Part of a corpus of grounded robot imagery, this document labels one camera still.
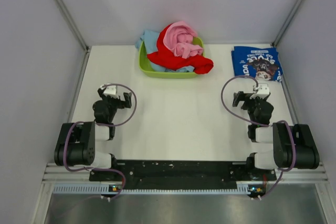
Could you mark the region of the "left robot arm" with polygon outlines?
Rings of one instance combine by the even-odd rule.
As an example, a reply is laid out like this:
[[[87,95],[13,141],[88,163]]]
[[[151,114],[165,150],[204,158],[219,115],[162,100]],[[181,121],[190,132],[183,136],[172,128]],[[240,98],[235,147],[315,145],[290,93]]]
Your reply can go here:
[[[111,153],[96,150],[98,142],[112,141],[116,132],[113,119],[118,110],[136,109],[132,99],[135,93],[128,89],[121,98],[119,85],[105,84],[98,89],[100,97],[93,105],[93,121],[64,123],[61,126],[54,150],[54,161],[69,171],[101,169],[107,180],[114,180],[119,174],[117,160]]]

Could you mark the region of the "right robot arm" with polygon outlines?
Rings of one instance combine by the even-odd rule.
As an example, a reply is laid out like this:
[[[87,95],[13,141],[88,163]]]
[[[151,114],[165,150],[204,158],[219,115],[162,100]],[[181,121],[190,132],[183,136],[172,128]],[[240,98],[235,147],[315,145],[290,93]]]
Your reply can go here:
[[[320,156],[309,126],[286,126],[284,122],[270,124],[274,107],[267,99],[242,91],[233,96],[233,107],[242,102],[241,109],[247,111],[252,121],[248,125],[248,138],[254,143],[272,145],[269,151],[250,155],[253,161],[245,166],[246,176],[256,180],[265,169],[316,169]]]

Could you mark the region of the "pink t shirt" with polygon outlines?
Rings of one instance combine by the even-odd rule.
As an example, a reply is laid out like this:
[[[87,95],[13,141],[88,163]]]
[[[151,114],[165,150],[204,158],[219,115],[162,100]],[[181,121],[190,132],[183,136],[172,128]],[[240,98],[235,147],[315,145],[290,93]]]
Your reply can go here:
[[[197,36],[197,32],[191,26],[179,21],[168,26],[163,44],[175,57],[187,59],[201,55],[204,51],[203,47],[193,44],[193,39]]]

